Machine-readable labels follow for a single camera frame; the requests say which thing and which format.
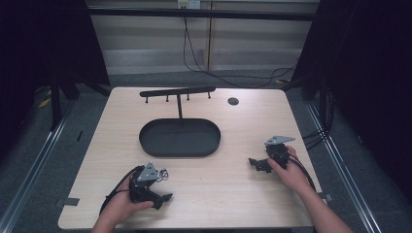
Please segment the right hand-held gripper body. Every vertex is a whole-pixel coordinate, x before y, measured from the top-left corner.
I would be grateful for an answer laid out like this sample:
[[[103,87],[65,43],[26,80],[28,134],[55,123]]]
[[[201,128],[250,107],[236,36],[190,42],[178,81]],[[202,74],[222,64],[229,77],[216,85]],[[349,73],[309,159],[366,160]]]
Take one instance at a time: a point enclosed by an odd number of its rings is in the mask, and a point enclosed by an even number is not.
[[[287,168],[289,161],[289,151],[287,150],[285,143],[294,141],[294,137],[287,136],[272,136],[265,141],[265,151],[268,156],[276,161],[283,169]]]

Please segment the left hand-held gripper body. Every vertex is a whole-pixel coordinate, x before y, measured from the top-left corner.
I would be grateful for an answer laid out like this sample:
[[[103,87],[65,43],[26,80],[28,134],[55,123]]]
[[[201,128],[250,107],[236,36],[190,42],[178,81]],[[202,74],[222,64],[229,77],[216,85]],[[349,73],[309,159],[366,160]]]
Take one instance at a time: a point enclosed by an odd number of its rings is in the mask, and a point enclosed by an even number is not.
[[[150,187],[157,181],[157,170],[152,162],[137,166],[129,180],[129,197],[133,203],[152,201],[161,204],[162,197],[152,192]]]

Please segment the black key holder stand with tray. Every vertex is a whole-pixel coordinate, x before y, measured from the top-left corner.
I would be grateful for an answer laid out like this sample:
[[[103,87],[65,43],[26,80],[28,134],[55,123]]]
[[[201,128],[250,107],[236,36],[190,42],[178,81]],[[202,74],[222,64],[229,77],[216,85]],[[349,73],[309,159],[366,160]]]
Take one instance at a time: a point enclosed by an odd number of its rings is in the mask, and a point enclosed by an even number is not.
[[[139,133],[139,142],[143,151],[153,157],[206,157],[220,146],[221,130],[206,118],[184,118],[182,96],[187,99],[191,94],[206,93],[211,98],[214,86],[186,87],[141,91],[140,96],[149,102],[150,97],[170,96],[177,99],[177,118],[158,118],[146,123]]]

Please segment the person's right hand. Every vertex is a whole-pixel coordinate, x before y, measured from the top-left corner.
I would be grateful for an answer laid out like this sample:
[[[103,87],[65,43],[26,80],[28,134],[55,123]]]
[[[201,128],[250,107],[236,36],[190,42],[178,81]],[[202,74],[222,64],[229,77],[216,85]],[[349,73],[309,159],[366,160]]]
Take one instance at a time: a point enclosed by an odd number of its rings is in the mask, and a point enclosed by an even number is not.
[[[296,151],[291,146],[286,146],[290,155],[290,160],[287,163],[287,168],[282,168],[275,160],[268,158],[267,162],[281,178],[282,182],[289,189],[293,190],[296,194],[306,194],[309,191],[313,191],[313,188],[309,184],[306,175],[299,167],[300,162],[297,158]]]

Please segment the person's left hand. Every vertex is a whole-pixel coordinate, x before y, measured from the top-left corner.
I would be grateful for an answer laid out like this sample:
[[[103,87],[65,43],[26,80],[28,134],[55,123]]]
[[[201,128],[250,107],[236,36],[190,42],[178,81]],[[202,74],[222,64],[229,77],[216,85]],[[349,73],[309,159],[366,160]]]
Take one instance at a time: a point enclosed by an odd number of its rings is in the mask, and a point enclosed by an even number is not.
[[[153,206],[153,201],[133,203],[129,197],[129,190],[122,188],[116,191],[115,195],[100,214],[97,222],[106,227],[115,227],[131,215],[152,208]]]

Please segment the black metal stand leg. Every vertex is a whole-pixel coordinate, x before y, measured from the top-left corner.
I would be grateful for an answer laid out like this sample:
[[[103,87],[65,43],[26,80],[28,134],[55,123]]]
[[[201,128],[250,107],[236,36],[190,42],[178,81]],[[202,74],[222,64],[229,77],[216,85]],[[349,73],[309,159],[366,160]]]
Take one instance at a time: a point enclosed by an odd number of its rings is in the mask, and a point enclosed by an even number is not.
[[[61,121],[60,91],[56,74],[51,75],[51,131],[54,131]]]

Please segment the dark curtain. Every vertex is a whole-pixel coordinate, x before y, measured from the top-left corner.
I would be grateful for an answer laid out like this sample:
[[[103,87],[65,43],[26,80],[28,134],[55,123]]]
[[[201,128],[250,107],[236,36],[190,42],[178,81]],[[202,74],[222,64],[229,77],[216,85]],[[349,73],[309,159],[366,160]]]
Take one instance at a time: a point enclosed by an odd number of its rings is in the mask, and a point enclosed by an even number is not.
[[[77,83],[110,83],[86,0],[0,0],[0,160],[36,89],[75,98]]]
[[[412,0],[320,0],[293,77],[331,91],[412,205]]]

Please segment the yellow floor tape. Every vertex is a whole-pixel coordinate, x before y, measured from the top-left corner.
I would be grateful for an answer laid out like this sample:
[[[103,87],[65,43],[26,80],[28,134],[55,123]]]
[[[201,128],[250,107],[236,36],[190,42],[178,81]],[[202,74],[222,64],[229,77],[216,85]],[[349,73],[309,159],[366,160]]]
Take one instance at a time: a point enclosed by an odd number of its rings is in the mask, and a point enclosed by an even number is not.
[[[38,108],[41,109],[41,108],[46,107],[46,106],[50,103],[51,99],[52,99],[52,92],[49,91],[49,92],[46,94],[46,96],[44,97],[44,99],[43,99],[43,100],[40,102],[40,104],[38,105]]]

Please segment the metal floor rail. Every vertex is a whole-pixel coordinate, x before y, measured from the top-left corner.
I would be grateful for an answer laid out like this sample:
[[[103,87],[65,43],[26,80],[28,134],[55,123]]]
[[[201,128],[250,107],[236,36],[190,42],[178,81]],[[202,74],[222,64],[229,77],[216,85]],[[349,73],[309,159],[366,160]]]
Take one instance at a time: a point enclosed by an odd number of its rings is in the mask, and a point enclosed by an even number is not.
[[[369,205],[361,194],[361,191],[359,190],[344,159],[342,158],[339,149],[334,143],[332,137],[328,136],[324,131],[324,128],[321,125],[320,114],[316,109],[316,106],[311,102],[306,102],[305,105],[317,128],[317,133],[321,136],[321,141],[325,145],[334,167],[336,168],[337,173],[341,178],[367,233],[383,233],[374,214],[369,208]]]
[[[0,218],[0,233],[12,233],[17,220],[31,195],[36,182],[46,166],[55,144],[58,142],[60,135],[65,128],[68,117],[72,114],[75,102],[70,102],[63,112],[61,120],[56,127],[48,134],[46,141],[43,143],[41,150],[38,152],[34,164],[30,167],[26,176],[19,186],[16,195],[5,210],[5,213]]]

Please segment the black horizontal frame bar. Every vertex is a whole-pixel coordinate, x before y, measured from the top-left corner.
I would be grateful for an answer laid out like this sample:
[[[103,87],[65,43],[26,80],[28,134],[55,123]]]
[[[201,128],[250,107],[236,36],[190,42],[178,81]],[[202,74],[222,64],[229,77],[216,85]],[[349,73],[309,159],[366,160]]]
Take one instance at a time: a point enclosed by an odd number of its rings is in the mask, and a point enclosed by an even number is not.
[[[183,9],[135,9],[109,8],[92,6],[87,9],[91,15],[97,16],[128,16],[128,17],[205,17],[229,19],[263,19],[263,20],[290,20],[314,21],[316,14],[303,13],[269,13],[269,12],[242,12],[217,10],[183,10]]]

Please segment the white wall power outlet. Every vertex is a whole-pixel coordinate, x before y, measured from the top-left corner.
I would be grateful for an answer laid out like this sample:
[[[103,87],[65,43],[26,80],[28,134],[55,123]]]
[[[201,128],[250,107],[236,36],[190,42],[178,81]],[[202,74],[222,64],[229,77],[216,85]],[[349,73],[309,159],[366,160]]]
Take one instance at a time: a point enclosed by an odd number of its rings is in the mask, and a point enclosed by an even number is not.
[[[200,10],[200,0],[177,0],[177,6],[179,9]]]

